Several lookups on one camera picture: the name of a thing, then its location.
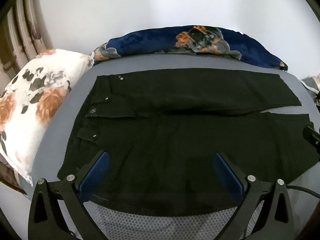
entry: blue floral fabric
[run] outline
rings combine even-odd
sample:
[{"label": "blue floral fabric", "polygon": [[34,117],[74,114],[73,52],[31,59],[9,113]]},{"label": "blue floral fabric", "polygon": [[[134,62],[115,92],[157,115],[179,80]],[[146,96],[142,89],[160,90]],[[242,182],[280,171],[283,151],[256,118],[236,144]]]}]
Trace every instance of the blue floral fabric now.
[{"label": "blue floral fabric", "polygon": [[113,58],[150,53],[211,53],[245,63],[284,71],[288,66],[255,39],[223,28],[188,25],[129,33],[102,44],[92,52],[94,64]]}]

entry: silver screw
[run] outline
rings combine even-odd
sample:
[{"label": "silver screw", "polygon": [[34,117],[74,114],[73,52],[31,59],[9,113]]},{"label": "silver screw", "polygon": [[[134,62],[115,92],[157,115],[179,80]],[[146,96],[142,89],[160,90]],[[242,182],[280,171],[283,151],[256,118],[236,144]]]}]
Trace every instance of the silver screw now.
[{"label": "silver screw", "polygon": [[278,182],[278,184],[280,184],[280,185],[283,185],[283,184],[284,184],[284,181],[283,181],[282,179],[278,179],[277,182]]},{"label": "silver screw", "polygon": [[44,183],[44,178],[38,179],[38,184]]},{"label": "silver screw", "polygon": [[249,175],[248,180],[254,182],[256,180],[256,177],[253,175]]},{"label": "silver screw", "polygon": [[67,176],[67,181],[73,181],[75,179],[75,176],[73,174],[70,174]]}]

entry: blue textured pad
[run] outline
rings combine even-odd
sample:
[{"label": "blue textured pad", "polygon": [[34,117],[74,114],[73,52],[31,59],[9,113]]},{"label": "blue textured pad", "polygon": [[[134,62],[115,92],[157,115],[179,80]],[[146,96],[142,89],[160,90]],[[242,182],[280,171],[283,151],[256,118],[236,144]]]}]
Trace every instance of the blue textured pad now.
[{"label": "blue textured pad", "polygon": [[103,152],[96,163],[92,166],[90,171],[82,180],[79,185],[78,199],[81,203],[87,202],[90,200],[92,194],[98,187],[99,182],[101,181],[104,173],[109,167],[109,154]]},{"label": "blue textured pad", "polygon": [[213,155],[213,167],[231,199],[241,203],[244,199],[243,185],[218,152]]}]

